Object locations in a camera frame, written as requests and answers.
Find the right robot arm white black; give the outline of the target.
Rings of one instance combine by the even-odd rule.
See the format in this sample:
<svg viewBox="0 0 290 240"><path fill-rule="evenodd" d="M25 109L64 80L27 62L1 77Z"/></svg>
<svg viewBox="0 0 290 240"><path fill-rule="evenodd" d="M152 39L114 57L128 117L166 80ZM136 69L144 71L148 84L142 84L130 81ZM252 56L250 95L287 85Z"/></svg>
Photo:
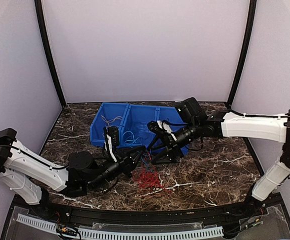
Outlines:
<svg viewBox="0 0 290 240"><path fill-rule="evenodd" d="M258 115L237 113L235 111L214 111L207 115L182 115L185 126L172 131L165 120L151 121L148 128L155 133L154 140L148 146L153 151L162 151L154 158L169 155L172 161L182 157L182 148L195 139L203 138L255 138L282 143L281 156L273 166L250 189L245 201L240 205L240 213L252 216L261 207L271 192L290 178L290 110L286 114Z"/></svg>

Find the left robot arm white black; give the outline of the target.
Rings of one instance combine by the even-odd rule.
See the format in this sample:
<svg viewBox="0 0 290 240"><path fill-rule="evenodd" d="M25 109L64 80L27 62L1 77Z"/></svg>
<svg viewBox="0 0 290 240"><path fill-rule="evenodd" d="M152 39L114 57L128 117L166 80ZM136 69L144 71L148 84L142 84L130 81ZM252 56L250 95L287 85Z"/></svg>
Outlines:
<svg viewBox="0 0 290 240"><path fill-rule="evenodd" d="M44 218L55 214L55 206L49 203L49 193L35 185L34 178L71 198L85 196L105 183L124 174L132 177L146 146L137 145L119 149L119 131L112 126L104 128L103 156L94 157L90 152L74 152L65 166L50 162L25 147L12 128L0 131L0 179L27 204L35 206Z"/></svg>

